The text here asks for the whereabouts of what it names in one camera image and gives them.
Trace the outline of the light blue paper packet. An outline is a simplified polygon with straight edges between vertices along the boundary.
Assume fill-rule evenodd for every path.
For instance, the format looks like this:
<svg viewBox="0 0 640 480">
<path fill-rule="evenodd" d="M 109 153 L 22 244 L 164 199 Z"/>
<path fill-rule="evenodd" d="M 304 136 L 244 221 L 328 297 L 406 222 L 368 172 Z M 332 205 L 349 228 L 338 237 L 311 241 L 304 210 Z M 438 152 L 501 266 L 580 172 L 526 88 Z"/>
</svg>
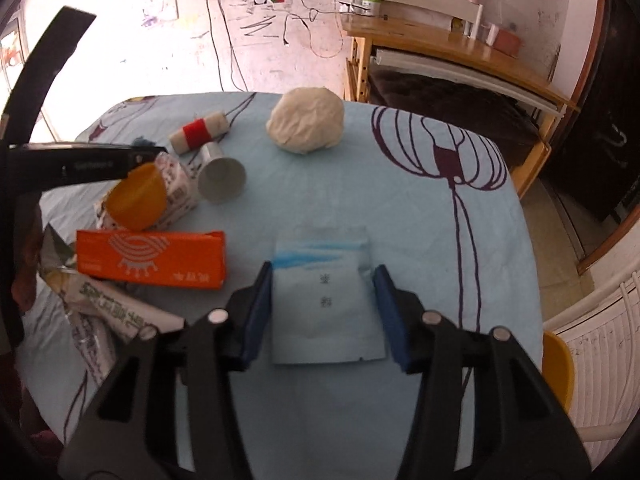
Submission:
<svg viewBox="0 0 640 480">
<path fill-rule="evenodd" d="M 363 226 L 299 226 L 272 258 L 272 360 L 326 365 L 386 357 Z"/>
</svg>

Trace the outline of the light blue patterned tablecloth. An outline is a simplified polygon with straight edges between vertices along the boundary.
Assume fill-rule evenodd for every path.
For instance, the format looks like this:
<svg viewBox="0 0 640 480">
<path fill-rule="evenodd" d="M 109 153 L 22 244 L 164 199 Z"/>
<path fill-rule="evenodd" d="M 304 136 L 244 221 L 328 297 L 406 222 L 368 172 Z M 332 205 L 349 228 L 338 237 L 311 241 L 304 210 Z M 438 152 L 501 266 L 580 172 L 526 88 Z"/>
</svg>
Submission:
<svg viewBox="0 0 640 480">
<path fill-rule="evenodd" d="M 198 205 L 177 223 L 227 237 L 219 290 L 130 286 L 154 307 L 197 321 L 249 285 L 288 231 L 363 228 L 371 260 L 467 330 L 506 326 L 541 358 L 541 310 L 532 243 L 518 194 L 497 150 L 474 133 L 405 112 L 345 107 L 340 144 L 298 156 L 277 148 L 266 123 L 278 97 L 206 93 L 114 105 L 82 133 L 128 144 L 168 136 L 214 110 L 236 113 L 224 151 L 247 185 L 229 203 Z M 392 359 L 275 366 L 264 347 L 232 376 L 250 466 L 259 479 L 391 479 L 408 438 L 420 379 Z"/>
</svg>

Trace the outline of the orange cardboard box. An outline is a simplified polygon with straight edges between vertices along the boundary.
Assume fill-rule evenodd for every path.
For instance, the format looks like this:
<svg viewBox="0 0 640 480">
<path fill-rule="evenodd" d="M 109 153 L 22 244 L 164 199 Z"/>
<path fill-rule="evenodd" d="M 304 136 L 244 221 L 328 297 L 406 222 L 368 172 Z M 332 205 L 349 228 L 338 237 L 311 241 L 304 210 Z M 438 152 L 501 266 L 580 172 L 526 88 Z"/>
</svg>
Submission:
<svg viewBox="0 0 640 480">
<path fill-rule="evenodd" d="M 153 286 L 220 289 L 227 278 L 224 232 L 76 232 L 80 273 Z"/>
</svg>

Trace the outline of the orange plastic cup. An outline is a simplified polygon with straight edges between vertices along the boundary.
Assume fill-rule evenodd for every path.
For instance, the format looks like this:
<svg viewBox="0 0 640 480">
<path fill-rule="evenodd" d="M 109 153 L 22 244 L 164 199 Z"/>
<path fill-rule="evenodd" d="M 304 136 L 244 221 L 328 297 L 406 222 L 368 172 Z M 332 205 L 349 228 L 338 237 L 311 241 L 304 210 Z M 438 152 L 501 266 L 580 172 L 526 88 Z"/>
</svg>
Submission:
<svg viewBox="0 0 640 480">
<path fill-rule="evenodd" d="M 108 192 L 104 208 L 122 229 L 143 231 L 160 220 L 167 207 L 165 180 L 154 162 L 130 171 Z"/>
</svg>

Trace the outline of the white printed snack wrapper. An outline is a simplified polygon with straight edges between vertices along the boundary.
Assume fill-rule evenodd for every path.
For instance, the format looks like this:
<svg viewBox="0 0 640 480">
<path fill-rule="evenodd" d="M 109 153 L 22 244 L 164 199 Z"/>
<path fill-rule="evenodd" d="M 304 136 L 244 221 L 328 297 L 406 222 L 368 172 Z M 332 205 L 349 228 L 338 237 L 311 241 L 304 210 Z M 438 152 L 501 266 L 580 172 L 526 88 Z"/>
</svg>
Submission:
<svg viewBox="0 0 640 480">
<path fill-rule="evenodd" d="M 156 156 L 154 164 L 162 174 L 167 190 L 167 207 L 154 226 L 143 231 L 159 231 L 167 229 L 168 226 L 181 219 L 185 214 L 193 210 L 198 204 L 194 181 L 189 171 L 175 157 L 167 153 L 160 153 Z M 122 229 L 108 215 L 104 208 L 104 202 L 108 192 L 94 204 L 96 214 L 96 227 L 99 230 L 126 230 Z"/>
</svg>

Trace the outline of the white paper cup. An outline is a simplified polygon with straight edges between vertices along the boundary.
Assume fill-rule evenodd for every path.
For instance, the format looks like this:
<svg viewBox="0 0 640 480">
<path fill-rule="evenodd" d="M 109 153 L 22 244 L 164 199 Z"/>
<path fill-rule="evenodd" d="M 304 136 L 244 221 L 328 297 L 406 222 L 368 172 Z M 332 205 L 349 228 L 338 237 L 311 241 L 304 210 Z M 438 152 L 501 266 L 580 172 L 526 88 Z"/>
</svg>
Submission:
<svg viewBox="0 0 640 480">
<path fill-rule="evenodd" d="M 224 154 L 217 142 L 200 148 L 202 164 L 196 177 L 198 194 L 214 205 L 227 203 L 240 196 L 245 188 L 245 167 L 235 158 Z"/>
</svg>

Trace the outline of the red white small bottle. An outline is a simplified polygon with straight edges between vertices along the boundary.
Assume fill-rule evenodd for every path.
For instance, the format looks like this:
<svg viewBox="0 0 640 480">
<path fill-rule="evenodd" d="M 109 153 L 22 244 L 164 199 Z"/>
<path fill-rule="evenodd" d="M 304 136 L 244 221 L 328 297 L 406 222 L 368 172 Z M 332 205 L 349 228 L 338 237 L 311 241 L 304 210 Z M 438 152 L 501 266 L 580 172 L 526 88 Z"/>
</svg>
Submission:
<svg viewBox="0 0 640 480">
<path fill-rule="evenodd" d="M 198 150 L 204 144 L 219 138 L 230 129 L 224 112 L 213 112 L 182 126 L 171 133 L 169 142 L 177 155 Z"/>
</svg>

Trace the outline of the yellow chair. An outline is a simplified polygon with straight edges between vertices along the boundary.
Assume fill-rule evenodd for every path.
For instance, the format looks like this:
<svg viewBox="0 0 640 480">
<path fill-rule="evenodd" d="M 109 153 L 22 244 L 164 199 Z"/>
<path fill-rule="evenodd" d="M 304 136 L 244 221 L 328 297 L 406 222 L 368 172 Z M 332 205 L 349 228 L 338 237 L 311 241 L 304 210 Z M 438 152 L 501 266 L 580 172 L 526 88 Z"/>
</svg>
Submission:
<svg viewBox="0 0 640 480">
<path fill-rule="evenodd" d="M 575 387 L 575 367 L 570 348 L 559 336 L 546 330 L 542 337 L 542 377 L 564 410 L 569 413 Z"/>
</svg>

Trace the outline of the wooden desk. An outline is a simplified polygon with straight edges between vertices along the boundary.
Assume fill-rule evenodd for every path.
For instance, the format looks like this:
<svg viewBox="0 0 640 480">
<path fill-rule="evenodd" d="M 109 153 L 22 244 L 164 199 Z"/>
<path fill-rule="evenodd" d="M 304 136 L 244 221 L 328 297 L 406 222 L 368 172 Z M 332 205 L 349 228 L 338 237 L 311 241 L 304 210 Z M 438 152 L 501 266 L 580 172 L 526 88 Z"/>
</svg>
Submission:
<svg viewBox="0 0 640 480">
<path fill-rule="evenodd" d="M 379 53 L 384 66 L 492 91 L 539 110 L 538 140 L 524 162 L 511 171 L 520 197 L 526 195 L 544 168 L 559 122 L 566 112 L 577 108 L 521 61 L 467 36 L 398 18 L 384 20 L 347 13 L 341 15 L 341 29 L 352 40 L 345 65 L 347 101 L 369 101 L 371 56 Z"/>
</svg>

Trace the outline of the brown wooden door frame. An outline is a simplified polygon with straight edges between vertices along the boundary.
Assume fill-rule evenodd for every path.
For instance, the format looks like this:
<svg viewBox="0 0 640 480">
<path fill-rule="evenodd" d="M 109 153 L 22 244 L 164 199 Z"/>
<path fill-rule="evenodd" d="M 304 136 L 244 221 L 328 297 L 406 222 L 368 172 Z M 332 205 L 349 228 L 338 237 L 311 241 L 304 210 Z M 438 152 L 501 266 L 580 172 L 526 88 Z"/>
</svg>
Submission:
<svg viewBox="0 0 640 480">
<path fill-rule="evenodd" d="M 582 199 L 612 233 L 582 258 L 592 268 L 639 222 L 639 0 L 605 0 L 599 51 L 579 120 L 585 129 Z"/>
</svg>

